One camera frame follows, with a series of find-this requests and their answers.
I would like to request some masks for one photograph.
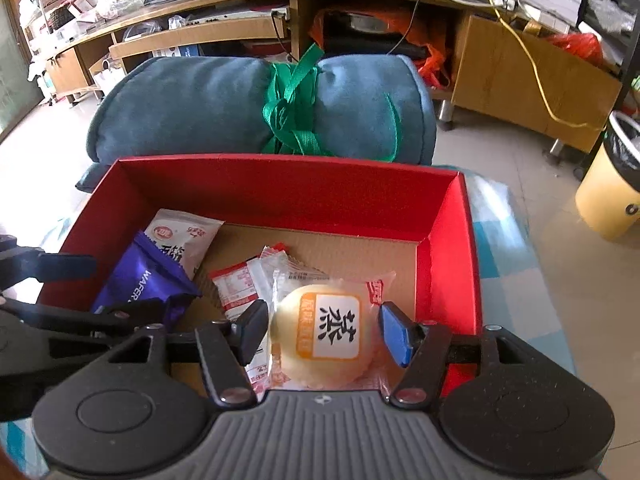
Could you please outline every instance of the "tabletop clutter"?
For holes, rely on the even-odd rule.
[[[200,264],[223,221],[160,209],[137,232],[92,307],[160,298],[174,330],[194,298]],[[258,396],[267,389],[388,390],[378,310],[395,272],[367,280],[329,276],[287,254],[284,244],[225,269],[207,270],[220,314],[236,320],[255,300],[270,326],[245,367]]]

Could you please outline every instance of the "green door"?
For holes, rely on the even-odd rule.
[[[35,81],[27,81],[28,74],[6,4],[0,0],[0,140],[42,101],[40,88]]]

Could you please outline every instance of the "yellow trash can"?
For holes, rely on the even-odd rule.
[[[640,125],[625,114],[612,112],[607,125],[607,137],[616,138],[605,139],[575,194],[575,205],[582,219],[606,240],[623,235],[640,218],[640,186],[637,184],[640,181],[640,170],[633,169],[640,167],[640,152],[621,123],[626,124],[627,130],[635,131],[640,136]],[[611,141],[619,150],[626,150],[626,160],[632,162],[632,168],[624,171],[626,179],[621,176],[607,153],[605,143],[612,146]],[[624,162],[617,160],[616,165],[622,168]]]

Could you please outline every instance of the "red and white snack package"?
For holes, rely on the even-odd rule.
[[[183,211],[161,209],[146,228],[145,235],[180,263],[192,280],[223,223]]]
[[[274,270],[270,388],[380,390],[378,312],[395,273],[331,278],[286,261]]]
[[[225,317],[231,321],[236,320],[258,299],[266,301],[271,312],[273,268],[282,265],[286,260],[284,246],[276,245],[265,247],[260,256],[246,262],[211,272],[209,277],[216,285]],[[254,358],[244,368],[257,395],[264,393],[268,387],[269,347],[267,333]]]

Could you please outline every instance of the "green ribbon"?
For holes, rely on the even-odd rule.
[[[271,81],[262,116],[273,137],[262,149],[263,153],[333,156],[333,153],[322,149],[313,132],[319,73],[316,64],[323,55],[322,49],[313,44],[297,65],[271,63]],[[401,122],[391,96],[385,93],[385,98],[391,111],[395,144],[393,153],[379,160],[393,162],[401,143]]]

